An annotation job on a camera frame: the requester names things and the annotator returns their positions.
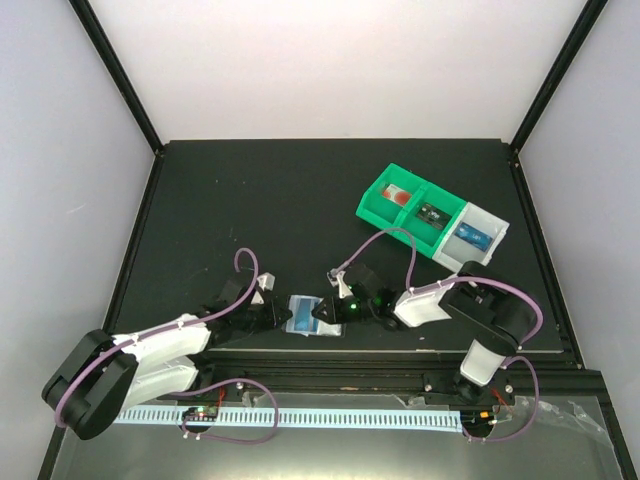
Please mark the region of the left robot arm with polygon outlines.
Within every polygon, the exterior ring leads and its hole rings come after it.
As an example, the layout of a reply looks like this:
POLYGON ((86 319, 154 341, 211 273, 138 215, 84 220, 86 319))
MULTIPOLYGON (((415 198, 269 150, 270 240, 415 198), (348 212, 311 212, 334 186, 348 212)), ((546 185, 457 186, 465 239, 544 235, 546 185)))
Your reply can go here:
POLYGON ((85 334, 43 387, 42 399, 57 427, 93 439, 123 412, 158 397, 202 399, 248 385, 246 379, 215 381, 203 353, 278 329, 291 317, 271 275, 251 285, 230 280, 195 313, 128 334, 85 334))

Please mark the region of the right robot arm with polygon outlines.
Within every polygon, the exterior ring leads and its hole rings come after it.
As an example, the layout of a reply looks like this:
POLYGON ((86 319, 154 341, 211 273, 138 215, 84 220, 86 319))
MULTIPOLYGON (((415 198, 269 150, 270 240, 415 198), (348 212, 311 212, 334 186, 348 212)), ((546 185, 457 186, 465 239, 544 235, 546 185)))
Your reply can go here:
POLYGON ((327 325, 374 320, 387 330, 401 331, 449 321, 473 335, 457 373, 425 380, 431 394, 453 404, 480 404, 496 372, 510 365, 544 322, 535 300, 477 261, 464 263, 443 280, 403 291, 385 285, 363 264, 332 271, 328 277, 337 293, 317 301, 311 310, 327 325))

